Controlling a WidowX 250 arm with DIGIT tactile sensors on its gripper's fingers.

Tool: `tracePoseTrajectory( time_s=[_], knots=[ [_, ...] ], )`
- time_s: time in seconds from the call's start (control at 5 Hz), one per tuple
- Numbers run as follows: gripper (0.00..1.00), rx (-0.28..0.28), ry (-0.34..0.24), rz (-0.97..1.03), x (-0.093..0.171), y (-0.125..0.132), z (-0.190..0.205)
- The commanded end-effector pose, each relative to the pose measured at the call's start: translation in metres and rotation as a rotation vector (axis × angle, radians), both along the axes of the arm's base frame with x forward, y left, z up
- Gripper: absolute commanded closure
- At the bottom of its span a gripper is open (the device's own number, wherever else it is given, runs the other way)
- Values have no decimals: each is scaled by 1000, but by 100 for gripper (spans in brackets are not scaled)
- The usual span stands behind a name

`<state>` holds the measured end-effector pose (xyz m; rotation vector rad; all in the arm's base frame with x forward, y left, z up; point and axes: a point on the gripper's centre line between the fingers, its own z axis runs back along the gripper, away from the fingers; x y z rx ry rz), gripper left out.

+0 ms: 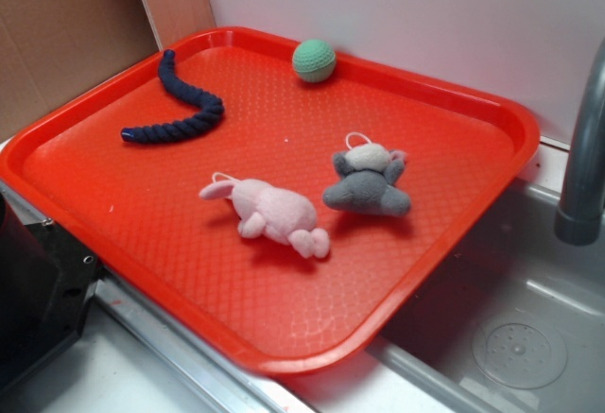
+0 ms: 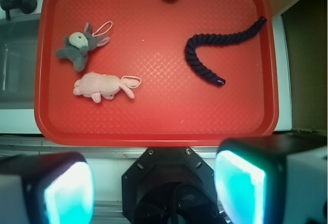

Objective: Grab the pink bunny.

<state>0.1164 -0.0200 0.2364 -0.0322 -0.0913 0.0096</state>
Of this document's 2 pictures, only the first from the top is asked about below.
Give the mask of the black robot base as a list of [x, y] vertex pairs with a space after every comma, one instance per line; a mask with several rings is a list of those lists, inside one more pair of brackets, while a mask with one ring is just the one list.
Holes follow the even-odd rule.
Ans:
[[1, 198], [2, 394], [79, 340], [98, 271], [60, 224], [25, 224]]

